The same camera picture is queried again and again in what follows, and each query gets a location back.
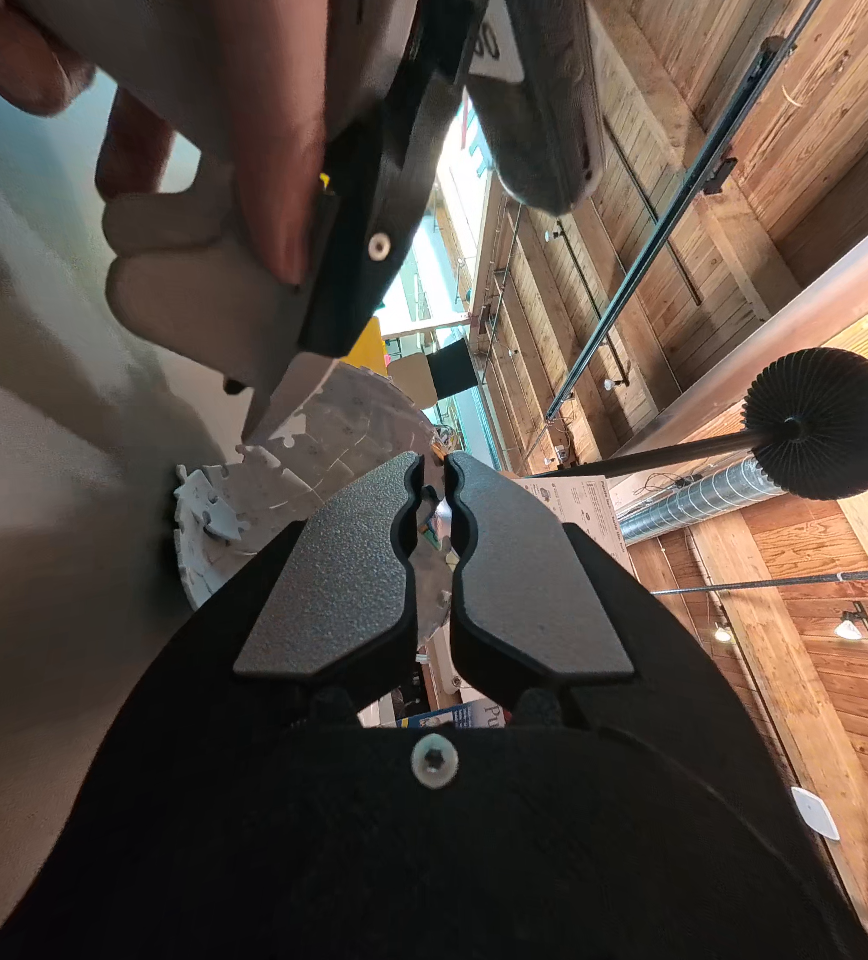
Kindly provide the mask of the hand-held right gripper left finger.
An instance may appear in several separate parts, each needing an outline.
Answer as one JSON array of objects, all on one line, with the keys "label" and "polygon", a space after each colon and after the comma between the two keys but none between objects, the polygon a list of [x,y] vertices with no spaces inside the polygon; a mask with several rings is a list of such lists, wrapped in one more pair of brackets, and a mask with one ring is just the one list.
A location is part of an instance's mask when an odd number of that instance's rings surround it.
[{"label": "hand-held right gripper left finger", "polygon": [[237,677],[304,694],[338,687],[367,707],[411,672],[423,474],[422,455],[399,454],[311,515],[234,662]]}]

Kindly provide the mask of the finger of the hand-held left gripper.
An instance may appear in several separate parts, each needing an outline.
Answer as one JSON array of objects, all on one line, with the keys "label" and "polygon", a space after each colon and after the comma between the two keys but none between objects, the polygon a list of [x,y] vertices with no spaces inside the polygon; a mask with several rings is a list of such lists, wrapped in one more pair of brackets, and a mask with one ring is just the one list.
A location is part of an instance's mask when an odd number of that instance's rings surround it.
[{"label": "finger of the hand-held left gripper", "polygon": [[336,358],[319,354],[297,354],[272,393],[252,392],[242,442],[262,443],[271,438],[320,390],[338,363]]}]

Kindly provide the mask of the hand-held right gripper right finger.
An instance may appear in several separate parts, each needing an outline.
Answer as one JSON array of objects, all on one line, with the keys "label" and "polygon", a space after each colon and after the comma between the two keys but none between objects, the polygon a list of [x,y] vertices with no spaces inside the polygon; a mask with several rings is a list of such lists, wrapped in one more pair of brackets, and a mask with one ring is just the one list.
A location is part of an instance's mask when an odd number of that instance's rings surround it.
[{"label": "hand-held right gripper right finger", "polygon": [[444,464],[450,643],[461,676],[506,711],[523,694],[629,681],[634,666],[558,516],[464,452]]}]

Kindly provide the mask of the partly built puzzle ball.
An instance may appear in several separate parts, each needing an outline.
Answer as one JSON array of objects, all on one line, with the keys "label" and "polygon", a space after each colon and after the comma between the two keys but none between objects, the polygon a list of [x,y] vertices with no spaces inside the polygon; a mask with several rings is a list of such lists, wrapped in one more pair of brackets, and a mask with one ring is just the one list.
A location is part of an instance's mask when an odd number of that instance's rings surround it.
[{"label": "partly built puzzle ball", "polygon": [[292,522],[402,453],[424,459],[442,495],[435,428],[388,378],[340,363],[296,414],[233,462],[176,469],[174,545],[192,610]]}]

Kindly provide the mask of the blue puzzle box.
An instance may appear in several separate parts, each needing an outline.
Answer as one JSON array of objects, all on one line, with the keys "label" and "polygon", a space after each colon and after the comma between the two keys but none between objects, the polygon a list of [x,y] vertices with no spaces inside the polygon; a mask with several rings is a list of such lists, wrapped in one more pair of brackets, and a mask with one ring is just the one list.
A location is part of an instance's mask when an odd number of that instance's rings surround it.
[{"label": "blue puzzle box", "polygon": [[500,730],[507,725],[507,720],[508,714],[499,704],[488,699],[478,699],[405,717],[397,721],[397,725],[402,729],[452,727],[457,730]]}]

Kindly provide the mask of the person's left hand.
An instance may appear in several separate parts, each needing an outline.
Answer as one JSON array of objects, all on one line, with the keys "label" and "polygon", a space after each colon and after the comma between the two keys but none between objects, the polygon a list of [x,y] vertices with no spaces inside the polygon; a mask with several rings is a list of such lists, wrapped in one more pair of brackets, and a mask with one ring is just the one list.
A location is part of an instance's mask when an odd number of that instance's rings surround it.
[{"label": "person's left hand", "polygon": [[[326,143],[327,2],[214,1],[237,187],[267,269],[299,285]],[[35,116],[63,112],[96,68],[0,2],[0,96]]]}]

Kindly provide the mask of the yellow plastic bin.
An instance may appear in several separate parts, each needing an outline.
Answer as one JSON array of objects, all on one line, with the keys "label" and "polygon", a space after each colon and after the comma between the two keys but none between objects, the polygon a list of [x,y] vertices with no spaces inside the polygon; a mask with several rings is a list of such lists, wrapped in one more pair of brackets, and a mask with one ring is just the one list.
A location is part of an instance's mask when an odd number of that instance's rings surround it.
[{"label": "yellow plastic bin", "polygon": [[343,361],[349,366],[367,369],[380,377],[388,376],[390,358],[377,316],[369,319],[353,349],[343,358]]}]

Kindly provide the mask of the instruction sheet board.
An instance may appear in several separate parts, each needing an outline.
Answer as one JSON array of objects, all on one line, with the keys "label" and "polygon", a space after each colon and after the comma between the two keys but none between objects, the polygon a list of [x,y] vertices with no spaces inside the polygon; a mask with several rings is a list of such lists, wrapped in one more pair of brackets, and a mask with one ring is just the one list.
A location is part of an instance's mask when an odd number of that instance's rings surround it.
[{"label": "instruction sheet board", "polygon": [[544,503],[559,522],[581,528],[628,573],[635,574],[605,478],[566,476],[559,471],[550,477],[518,478],[514,483]]}]

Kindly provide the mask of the beige panel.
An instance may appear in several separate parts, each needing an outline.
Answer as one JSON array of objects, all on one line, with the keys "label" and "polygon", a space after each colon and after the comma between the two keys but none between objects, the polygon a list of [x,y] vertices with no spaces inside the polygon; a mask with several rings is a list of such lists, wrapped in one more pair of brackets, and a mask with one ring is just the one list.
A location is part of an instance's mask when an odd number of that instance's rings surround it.
[{"label": "beige panel", "polygon": [[418,409],[428,410],[437,405],[439,397],[428,354],[418,352],[392,360],[388,375]]}]

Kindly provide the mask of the black panel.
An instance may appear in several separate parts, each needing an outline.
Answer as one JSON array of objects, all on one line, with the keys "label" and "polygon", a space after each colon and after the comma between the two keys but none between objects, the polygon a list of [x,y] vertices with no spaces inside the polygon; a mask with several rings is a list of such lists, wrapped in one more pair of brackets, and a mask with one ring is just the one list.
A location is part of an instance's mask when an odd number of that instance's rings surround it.
[{"label": "black panel", "polygon": [[435,402],[478,387],[479,378],[464,337],[426,355]]}]

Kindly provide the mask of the steel ceiling rod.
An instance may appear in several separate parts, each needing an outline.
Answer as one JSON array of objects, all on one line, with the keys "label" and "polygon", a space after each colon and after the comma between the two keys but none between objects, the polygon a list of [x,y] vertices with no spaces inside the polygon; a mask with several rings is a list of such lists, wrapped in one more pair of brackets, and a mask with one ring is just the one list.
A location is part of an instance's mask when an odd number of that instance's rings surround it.
[{"label": "steel ceiling rod", "polygon": [[704,584],[698,586],[672,587],[652,591],[656,597],[664,596],[684,596],[688,594],[719,594],[729,592],[748,592],[766,589],[780,589],[782,587],[799,586],[817,586],[834,583],[867,583],[868,569],[860,571],[843,571],[836,573],[824,573],[814,575],[804,575],[798,577],[787,577],[777,579],[766,579],[744,582],[720,582],[714,584]]}]

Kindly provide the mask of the black pleated disc on pole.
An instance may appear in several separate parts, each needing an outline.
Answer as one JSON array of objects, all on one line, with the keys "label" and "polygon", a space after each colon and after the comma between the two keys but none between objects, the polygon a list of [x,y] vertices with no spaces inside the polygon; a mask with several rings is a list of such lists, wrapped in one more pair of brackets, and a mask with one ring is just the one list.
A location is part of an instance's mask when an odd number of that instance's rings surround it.
[{"label": "black pleated disc on pole", "polygon": [[799,350],[752,381],[744,428],[732,434],[577,464],[532,479],[623,477],[745,452],[783,492],[839,500],[868,492],[868,358],[835,347]]}]

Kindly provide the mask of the white ceiling access point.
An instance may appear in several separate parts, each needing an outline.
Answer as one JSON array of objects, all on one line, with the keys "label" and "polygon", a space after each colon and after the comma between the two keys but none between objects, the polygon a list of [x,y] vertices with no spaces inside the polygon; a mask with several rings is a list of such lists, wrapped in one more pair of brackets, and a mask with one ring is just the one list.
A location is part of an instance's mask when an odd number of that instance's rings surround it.
[{"label": "white ceiling access point", "polygon": [[840,843],[840,831],[824,799],[801,786],[792,786],[790,792],[803,822],[815,834]]}]

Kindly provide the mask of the silver ventilation duct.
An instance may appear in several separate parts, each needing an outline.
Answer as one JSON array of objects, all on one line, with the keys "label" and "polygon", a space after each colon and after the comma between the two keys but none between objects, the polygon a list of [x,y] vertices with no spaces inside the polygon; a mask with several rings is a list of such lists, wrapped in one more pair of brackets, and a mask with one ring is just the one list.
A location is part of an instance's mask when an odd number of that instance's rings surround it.
[{"label": "silver ventilation duct", "polygon": [[628,513],[619,520],[620,532],[631,546],[785,493],[749,456]]}]

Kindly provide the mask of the black ceiling rail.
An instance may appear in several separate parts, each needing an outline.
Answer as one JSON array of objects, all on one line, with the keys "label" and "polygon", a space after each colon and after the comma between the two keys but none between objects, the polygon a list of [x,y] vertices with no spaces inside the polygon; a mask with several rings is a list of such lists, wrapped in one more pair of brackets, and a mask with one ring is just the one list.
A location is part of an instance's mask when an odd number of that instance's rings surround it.
[{"label": "black ceiling rail", "polygon": [[720,167],[721,160],[735,134],[746,120],[779,66],[784,63],[801,33],[813,14],[820,6],[819,1],[807,2],[799,18],[787,35],[771,36],[762,43],[761,50],[752,61],[744,78],[739,82],[717,124],[704,139],[691,166],[685,172],[678,192],[672,198],[667,210],[656,221],[655,229],[646,245],[635,258],[631,270],[621,281],[599,318],[578,359],[571,366],[560,391],[552,400],[544,416],[544,424],[553,421],[564,402],[567,401],[582,373],[587,369],[595,351],[608,338],[610,330],[618,322],[623,310],[637,292],[650,267],[656,261],[661,249],[666,246],[676,226],[680,224],[691,203],[700,196],[711,175]]}]

